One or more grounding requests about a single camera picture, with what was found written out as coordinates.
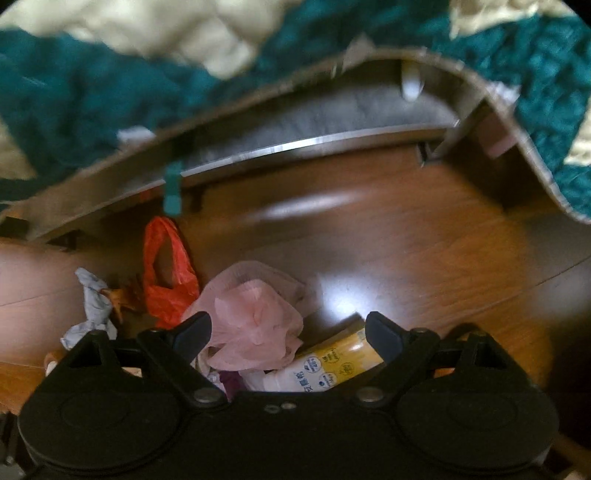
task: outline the floor board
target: floor board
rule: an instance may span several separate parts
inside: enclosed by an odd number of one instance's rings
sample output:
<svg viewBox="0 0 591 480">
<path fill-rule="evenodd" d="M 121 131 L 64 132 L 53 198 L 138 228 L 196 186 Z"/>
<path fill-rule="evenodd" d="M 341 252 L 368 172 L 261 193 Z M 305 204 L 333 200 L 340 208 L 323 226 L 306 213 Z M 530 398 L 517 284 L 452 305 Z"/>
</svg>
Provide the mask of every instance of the floor board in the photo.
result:
<svg viewBox="0 0 591 480">
<path fill-rule="evenodd" d="M 464 148 L 453 155 L 478 155 Z M 558 211 L 515 219 L 452 164 L 421 167 L 413 146 L 235 177 L 186 206 L 178 225 L 202 284 L 234 262 L 266 262 L 320 288 L 324 328 L 371 310 L 441 334 L 476 322 L 548 384 L 591 314 L 590 227 Z M 74 254 L 0 245 L 0 362 L 41 365 L 82 320 L 78 266 L 111 282 L 140 272 L 159 211 L 113 215 Z"/>
</svg>

